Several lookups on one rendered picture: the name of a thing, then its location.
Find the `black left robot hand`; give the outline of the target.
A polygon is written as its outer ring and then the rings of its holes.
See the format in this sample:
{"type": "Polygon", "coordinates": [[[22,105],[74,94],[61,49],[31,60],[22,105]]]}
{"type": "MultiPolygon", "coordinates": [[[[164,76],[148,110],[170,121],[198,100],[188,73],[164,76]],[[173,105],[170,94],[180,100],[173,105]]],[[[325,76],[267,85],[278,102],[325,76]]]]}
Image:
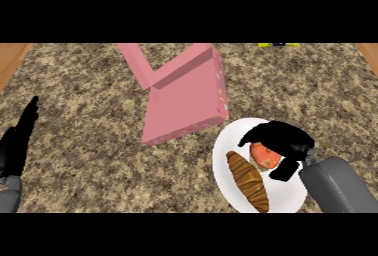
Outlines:
{"type": "Polygon", "coordinates": [[[39,118],[39,97],[34,96],[16,126],[11,126],[0,138],[0,177],[21,176],[27,160],[28,142],[39,118]]]}

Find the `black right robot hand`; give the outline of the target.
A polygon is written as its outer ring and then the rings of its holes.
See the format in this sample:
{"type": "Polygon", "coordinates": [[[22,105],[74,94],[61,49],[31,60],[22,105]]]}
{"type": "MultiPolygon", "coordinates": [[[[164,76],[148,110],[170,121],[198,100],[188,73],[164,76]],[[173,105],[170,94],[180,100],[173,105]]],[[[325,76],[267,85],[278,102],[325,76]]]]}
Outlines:
{"type": "Polygon", "coordinates": [[[267,149],[285,157],[269,177],[287,182],[298,169],[298,162],[306,160],[309,150],[315,148],[310,135],[291,124],[272,120],[260,123],[245,133],[238,146],[242,147],[247,143],[262,143],[267,149]]]}

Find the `orange red round vegetable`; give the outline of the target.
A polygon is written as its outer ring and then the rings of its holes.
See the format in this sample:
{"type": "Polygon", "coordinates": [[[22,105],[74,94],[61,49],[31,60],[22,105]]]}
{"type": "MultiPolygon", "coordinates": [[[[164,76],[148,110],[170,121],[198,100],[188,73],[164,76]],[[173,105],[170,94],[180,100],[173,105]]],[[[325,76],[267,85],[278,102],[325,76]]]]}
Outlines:
{"type": "Polygon", "coordinates": [[[260,168],[269,170],[278,167],[282,156],[262,143],[251,144],[250,155],[260,168]]]}

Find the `brown striped squash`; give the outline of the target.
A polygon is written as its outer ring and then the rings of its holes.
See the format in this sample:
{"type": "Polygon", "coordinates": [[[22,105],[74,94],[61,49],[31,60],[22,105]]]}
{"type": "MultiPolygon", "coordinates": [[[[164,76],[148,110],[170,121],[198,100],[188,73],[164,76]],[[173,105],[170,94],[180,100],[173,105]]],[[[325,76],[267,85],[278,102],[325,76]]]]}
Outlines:
{"type": "Polygon", "coordinates": [[[269,197],[260,172],[235,151],[229,151],[226,157],[238,189],[257,211],[260,213],[267,213],[269,197]]]}

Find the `white plate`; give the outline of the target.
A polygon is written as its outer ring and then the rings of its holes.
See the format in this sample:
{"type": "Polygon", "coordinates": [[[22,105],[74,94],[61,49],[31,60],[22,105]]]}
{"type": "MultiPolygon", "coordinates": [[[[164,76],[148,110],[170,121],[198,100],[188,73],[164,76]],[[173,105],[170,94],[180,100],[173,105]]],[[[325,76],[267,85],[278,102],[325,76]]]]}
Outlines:
{"type": "MultiPolygon", "coordinates": [[[[213,173],[217,186],[229,204],[241,213],[257,213],[259,210],[248,202],[236,186],[226,153],[235,151],[245,159],[250,159],[250,143],[242,147],[238,144],[245,133],[263,123],[267,123],[267,120],[262,118],[242,118],[234,121],[222,130],[213,147],[213,173]]],[[[306,162],[300,161],[297,171],[287,182],[269,177],[272,169],[262,172],[270,213],[296,213],[303,206],[307,190],[298,172],[304,165],[306,162]]]]}

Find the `pink cardboard box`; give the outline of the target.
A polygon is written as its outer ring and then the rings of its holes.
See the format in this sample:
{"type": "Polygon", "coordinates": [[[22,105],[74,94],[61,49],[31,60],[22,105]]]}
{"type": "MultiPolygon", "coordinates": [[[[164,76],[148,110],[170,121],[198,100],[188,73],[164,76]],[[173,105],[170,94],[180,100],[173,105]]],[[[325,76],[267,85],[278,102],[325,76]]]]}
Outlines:
{"type": "Polygon", "coordinates": [[[142,142],[160,144],[229,117],[222,54],[210,43],[194,43],[154,71],[138,43],[120,43],[130,70],[149,89],[142,142]]]}

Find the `yellow and black object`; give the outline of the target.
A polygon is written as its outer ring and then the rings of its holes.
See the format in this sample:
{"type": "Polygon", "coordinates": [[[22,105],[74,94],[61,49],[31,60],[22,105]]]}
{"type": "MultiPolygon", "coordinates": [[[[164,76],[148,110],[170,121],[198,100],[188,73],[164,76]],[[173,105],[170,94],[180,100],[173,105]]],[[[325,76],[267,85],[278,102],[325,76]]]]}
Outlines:
{"type": "Polygon", "coordinates": [[[297,47],[300,46],[298,43],[257,43],[257,46],[260,48],[269,48],[269,47],[297,47]]]}

